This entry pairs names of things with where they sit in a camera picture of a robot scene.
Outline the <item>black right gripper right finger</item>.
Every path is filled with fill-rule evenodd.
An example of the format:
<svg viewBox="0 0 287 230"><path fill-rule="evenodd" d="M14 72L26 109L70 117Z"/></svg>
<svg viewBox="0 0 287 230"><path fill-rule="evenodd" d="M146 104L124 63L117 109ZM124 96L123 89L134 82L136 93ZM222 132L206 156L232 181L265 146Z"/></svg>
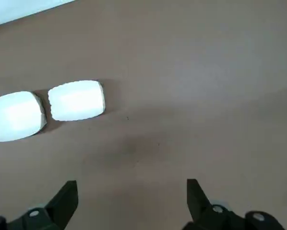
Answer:
<svg viewBox="0 0 287 230"><path fill-rule="evenodd" d="M196 179L187 180L187 206L192 217L184 230L284 230L272 215L249 211L244 217L220 204L211 204Z"/></svg>

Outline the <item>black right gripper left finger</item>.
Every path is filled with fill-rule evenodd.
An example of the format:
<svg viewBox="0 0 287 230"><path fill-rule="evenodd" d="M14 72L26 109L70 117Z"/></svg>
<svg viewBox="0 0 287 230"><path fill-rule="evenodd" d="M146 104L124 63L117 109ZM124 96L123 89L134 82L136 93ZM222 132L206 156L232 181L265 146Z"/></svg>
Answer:
<svg viewBox="0 0 287 230"><path fill-rule="evenodd" d="M0 216L0 230L63 230L77 207L77 182L67 181L44 207L35 207L10 222Z"/></svg>

